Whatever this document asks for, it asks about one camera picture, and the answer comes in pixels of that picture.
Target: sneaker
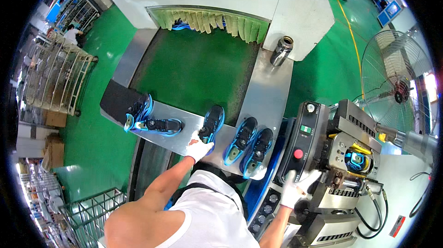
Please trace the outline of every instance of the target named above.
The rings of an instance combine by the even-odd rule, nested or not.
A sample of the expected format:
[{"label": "sneaker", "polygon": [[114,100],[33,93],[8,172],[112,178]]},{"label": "sneaker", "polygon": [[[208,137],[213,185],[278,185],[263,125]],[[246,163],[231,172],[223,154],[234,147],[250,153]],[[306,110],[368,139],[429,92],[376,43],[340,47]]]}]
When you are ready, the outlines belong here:
[{"label": "sneaker", "polygon": [[237,129],[232,143],[226,147],[223,153],[225,165],[231,165],[243,155],[246,147],[254,139],[257,133],[257,119],[254,117],[244,120]]},{"label": "sneaker", "polygon": [[152,112],[152,97],[150,94],[147,95],[145,101],[137,101],[132,107],[126,112],[126,122],[123,129],[125,132],[134,129],[136,122],[146,120]]},{"label": "sneaker", "polygon": [[136,122],[135,128],[150,131],[164,136],[175,136],[182,130],[182,122],[178,119],[147,119]]},{"label": "sneaker", "polygon": [[243,178],[249,179],[254,175],[257,167],[263,162],[264,157],[269,152],[274,134],[269,128],[258,132],[257,137],[252,142],[252,148],[246,153],[240,162],[240,171]]},{"label": "sneaker", "polygon": [[206,155],[212,153],[215,147],[215,135],[222,128],[224,123],[224,109],[219,105],[214,105],[205,115],[203,127],[198,132],[198,137],[203,143],[213,142],[214,146]]}]

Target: white work glove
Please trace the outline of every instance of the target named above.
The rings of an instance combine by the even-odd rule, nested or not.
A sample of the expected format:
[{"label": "white work glove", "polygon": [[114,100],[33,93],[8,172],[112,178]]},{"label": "white work glove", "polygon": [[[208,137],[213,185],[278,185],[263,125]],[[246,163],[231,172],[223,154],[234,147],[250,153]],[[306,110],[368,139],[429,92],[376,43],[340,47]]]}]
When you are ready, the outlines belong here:
[{"label": "white work glove", "polygon": [[290,170],[286,175],[286,182],[283,185],[280,205],[293,209],[300,198],[306,197],[307,189],[321,174],[322,172],[320,170],[311,170],[305,179],[295,183],[296,171]]},{"label": "white work glove", "polygon": [[191,140],[189,141],[188,146],[186,146],[186,156],[190,156],[195,162],[201,160],[214,146],[213,142],[207,144],[203,143],[198,137],[199,131],[200,130],[196,130],[192,133]]}]

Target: hydraulic hose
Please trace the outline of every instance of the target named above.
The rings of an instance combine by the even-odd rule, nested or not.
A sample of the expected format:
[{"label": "hydraulic hose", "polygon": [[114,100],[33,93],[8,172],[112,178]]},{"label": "hydraulic hose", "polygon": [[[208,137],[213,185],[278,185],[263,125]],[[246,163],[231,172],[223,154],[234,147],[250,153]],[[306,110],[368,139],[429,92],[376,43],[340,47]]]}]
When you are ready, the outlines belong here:
[{"label": "hydraulic hose", "polygon": [[376,232],[373,236],[365,236],[362,234],[362,232],[360,231],[360,229],[357,227],[357,233],[359,236],[361,236],[363,239],[373,239],[375,238],[385,227],[386,221],[388,220],[388,212],[389,212],[389,206],[388,206],[388,197],[386,196],[386,192],[385,189],[382,189],[381,191],[383,192],[383,199],[385,200],[385,206],[386,206],[386,214],[385,214],[385,220],[383,221],[383,224],[381,223],[381,211],[380,211],[380,207],[377,203],[377,201],[375,200],[374,194],[372,193],[372,191],[370,190],[370,188],[367,187],[368,190],[368,194],[371,197],[372,201],[374,202],[374,205],[377,209],[377,213],[378,213],[378,218],[379,218],[379,229],[374,229],[371,226],[369,226],[369,224],[364,220],[364,218],[362,217],[362,215],[360,214],[360,212],[358,211],[357,208],[354,208],[355,212],[357,213],[357,215],[360,217],[360,219],[362,220],[362,222],[365,224],[365,226],[370,229],[371,231]]}]

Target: white t-shirt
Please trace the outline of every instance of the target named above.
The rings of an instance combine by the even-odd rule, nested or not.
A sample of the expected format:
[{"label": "white t-shirt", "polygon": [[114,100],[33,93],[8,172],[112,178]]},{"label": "white t-shirt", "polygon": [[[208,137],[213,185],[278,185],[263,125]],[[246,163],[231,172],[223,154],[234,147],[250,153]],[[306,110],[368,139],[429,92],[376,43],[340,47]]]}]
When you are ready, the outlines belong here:
[{"label": "white t-shirt", "polygon": [[192,174],[188,185],[192,183],[205,184],[220,193],[203,188],[186,190],[169,209],[184,212],[185,221],[157,248],[260,248],[248,230],[240,197],[234,189],[205,170]]},{"label": "white t-shirt", "polygon": [[75,39],[75,35],[78,33],[77,29],[71,29],[68,30],[68,32],[66,32],[66,34],[64,35],[65,39],[67,41],[69,41],[72,44],[77,45],[77,40]]}]

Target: person in white shirt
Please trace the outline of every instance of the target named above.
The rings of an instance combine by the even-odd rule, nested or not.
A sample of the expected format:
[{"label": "person in white shirt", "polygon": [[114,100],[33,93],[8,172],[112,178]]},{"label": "person in white shirt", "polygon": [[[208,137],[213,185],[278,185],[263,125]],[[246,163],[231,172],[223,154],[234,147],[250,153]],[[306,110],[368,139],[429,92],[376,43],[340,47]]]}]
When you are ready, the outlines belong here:
[{"label": "person in white shirt", "polygon": [[[289,214],[321,171],[312,170],[297,183],[294,170],[287,174],[278,213],[257,242],[247,228],[244,201],[236,186],[214,166],[198,162],[213,145],[203,143],[195,131],[186,149],[188,156],[157,177],[143,197],[109,216],[105,223],[107,248],[280,247]],[[176,192],[192,167],[188,186],[175,204],[164,210],[170,198],[174,200],[175,193],[183,190]]]},{"label": "person in white shirt", "polygon": [[75,29],[73,24],[70,24],[68,26],[68,32],[65,33],[64,37],[67,41],[69,41],[72,44],[78,45],[79,47],[82,47],[83,45],[78,43],[77,36],[76,35],[83,35],[83,32],[80,30]]}]

